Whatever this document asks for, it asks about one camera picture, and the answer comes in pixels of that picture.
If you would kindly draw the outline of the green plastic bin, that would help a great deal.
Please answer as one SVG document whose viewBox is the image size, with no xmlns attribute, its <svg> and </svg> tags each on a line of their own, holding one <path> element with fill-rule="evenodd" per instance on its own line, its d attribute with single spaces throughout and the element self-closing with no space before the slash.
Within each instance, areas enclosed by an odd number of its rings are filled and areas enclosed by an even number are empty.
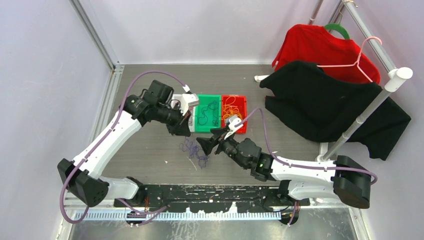
<svg viewBox="0 0 424 240">
<path fill-rule="evenodd" d="M 199 105 L 195 111 L 195 132 L 209 133 L 221 127 L 221 95 L 199 94 Z"/>
</svg>

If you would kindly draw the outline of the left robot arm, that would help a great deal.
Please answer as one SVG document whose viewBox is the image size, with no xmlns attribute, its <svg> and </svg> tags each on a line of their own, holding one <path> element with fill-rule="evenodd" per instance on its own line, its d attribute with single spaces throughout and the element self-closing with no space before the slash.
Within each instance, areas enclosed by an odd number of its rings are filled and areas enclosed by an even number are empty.
<svg viewBox="0 0 424 240">
<path fill-rule="evenodd" d="M 62 159 L 57 165 L 66 189 L 88 207 L 103 200 L 114 200 L 116 207 L 142 207 L 147 199 L 145 186 L 133 177 L 110 178 L 103 170 L 123 144 L 146 123 L 157 121 L 173 136 L 189 137 L 191 109 L 199 105 L 199 97 L 186 91 L 175 104 L 171 103 L 174 89 L 153 80 L 140 95 L 129 95 L 100 135 L 73 160 Z"/>
</svg>

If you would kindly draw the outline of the white plastic bin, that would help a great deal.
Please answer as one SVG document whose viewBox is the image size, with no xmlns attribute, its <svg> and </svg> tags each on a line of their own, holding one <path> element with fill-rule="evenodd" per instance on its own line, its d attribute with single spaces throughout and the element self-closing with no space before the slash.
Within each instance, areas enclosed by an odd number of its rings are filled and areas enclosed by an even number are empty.
<svg viewBox="0 0 424 240">
<path fill-rule="evenodd" d="M 175 108 L 181 105 L 182 94 L 173 94 L 170 100 L 170 107 Z M 195 115 L 196 115 L 196 106 L 190 107 L 189 111 L 191 112 L 191 116 L 188 118 L 188 127 L 191 133 L 195 132 Z"/>
</svg>

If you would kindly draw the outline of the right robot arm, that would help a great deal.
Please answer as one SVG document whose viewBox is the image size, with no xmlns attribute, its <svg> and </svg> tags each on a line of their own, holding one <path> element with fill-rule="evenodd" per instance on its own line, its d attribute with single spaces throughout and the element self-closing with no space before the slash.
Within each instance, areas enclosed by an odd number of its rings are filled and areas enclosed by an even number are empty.
<svg viewBox="0 0 424 240">
<path fill-rule="evenodd" d="M 273 157 L 250 138 L 238 142 L 225 128 L 211 130 L 212 136 L 197 137 L 205 155 L 224 153 L 255 179 L 279 181 L 277 198 L 283 205 L 309 198 L 336 199 L 358 209 L 370 207 L 374 176 L 348 156 L 335 161 L 303 161 Z"/>
</svg>

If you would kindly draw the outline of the red plastic bin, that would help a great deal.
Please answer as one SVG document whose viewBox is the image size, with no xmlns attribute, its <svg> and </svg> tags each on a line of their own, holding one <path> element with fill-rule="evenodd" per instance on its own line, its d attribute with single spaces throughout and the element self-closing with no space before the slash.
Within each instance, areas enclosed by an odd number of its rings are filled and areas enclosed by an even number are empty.
<svg viewBox="0 0 424 240">
<path fill-rule="evenodd" d="M 234 115 L 242 120 L 248 115 L 246 97 L 243 95 L 221 95 L 220 126 L 225 127 L 225 120 Z"/>
</svg>

